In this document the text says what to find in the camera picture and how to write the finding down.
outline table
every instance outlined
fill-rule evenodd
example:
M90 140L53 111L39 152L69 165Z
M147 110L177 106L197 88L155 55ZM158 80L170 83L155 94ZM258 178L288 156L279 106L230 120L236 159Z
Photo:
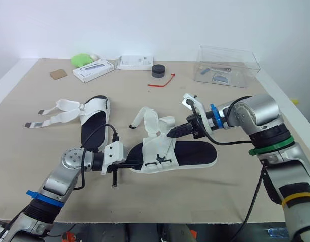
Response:
M128 126L143 106L154 108L159 117L174 116L176 125L185 123L190 111L181 105L185 92L197 95L208 108L245 95L265 93L256 80L246 89L196 82L194 63L160 62L166 76L153 78L150 71L115 70L83 84L72 74L67 59L40 59L0 104L0 219L11 219L31 198L27 190L40 187L60 162L64 151L80 146L80 122L26 129L26 122L45 120L37 113L65 98L84 103L96 95L111 102L109 123L115 126L128 148L147 136L143 125ZM68 76L53 80L49 73L64 69ZM176 76L164 88L170 73ZM310 159L310 150L293 127L285 121L296 141ZM247 140L241 128L218 130L213 137L221 142ZM192 135L179 140L193 140ZM244 219L259 177L261 165L248 155L250 144L215 146L216 165L206 169L136 174L118 172L118 187L112 176L99 172L86 174L86 187L74 191L58 222L135 222L135 223L239 223ZM283 210L274 204L262 187L250 222L284 221Z

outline blue ring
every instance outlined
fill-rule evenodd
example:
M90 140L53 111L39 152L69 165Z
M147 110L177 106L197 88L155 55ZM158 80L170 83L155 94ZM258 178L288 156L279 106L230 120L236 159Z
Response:
M220 120L220 115L219 115L219 113L218 113L217 108L216 108L213 104L210 104L210 107L211 107L211 111L213 112L214 117L215 117L215 119L216 119L218 128L219 128L219 129L222 129L223 126L222 126L222 123L221 123L221 120Z
M38 192L33 192L31 190L28 190L26 192L26 194L30 195L32 198L40 199L40 200L42 200L44 202L50 203L50 204L58 206L58 207L63 207L64 206L63 202L57 201L57 200L55 200L53 198L49 198L49 197L44 196L44 195L42 195L41 193L38 193Z

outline green sponge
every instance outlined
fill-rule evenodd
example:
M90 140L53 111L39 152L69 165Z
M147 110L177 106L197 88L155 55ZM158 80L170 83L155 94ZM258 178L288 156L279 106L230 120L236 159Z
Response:
M88 54L78 54L71 59L71 63L75 65L76 67L82 67L93 61L94 60Z

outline white ball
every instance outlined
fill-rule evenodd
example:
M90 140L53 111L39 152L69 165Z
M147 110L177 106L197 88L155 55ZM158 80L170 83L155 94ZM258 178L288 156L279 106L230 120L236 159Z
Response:
M91 59L93 59L94 61L96 61L97 59L99 59L99 56L97 56L96 54L91 54L90 57L91 57Z

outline white box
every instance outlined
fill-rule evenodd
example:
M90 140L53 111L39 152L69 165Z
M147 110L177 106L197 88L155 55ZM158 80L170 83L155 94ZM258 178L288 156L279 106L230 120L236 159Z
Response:
M98 59L85 66L73 70L73 74L82 82L87 83L115 69L115 66L106 59Z
M123 55L117 60L116 69L151 70L153 65L153 56Z

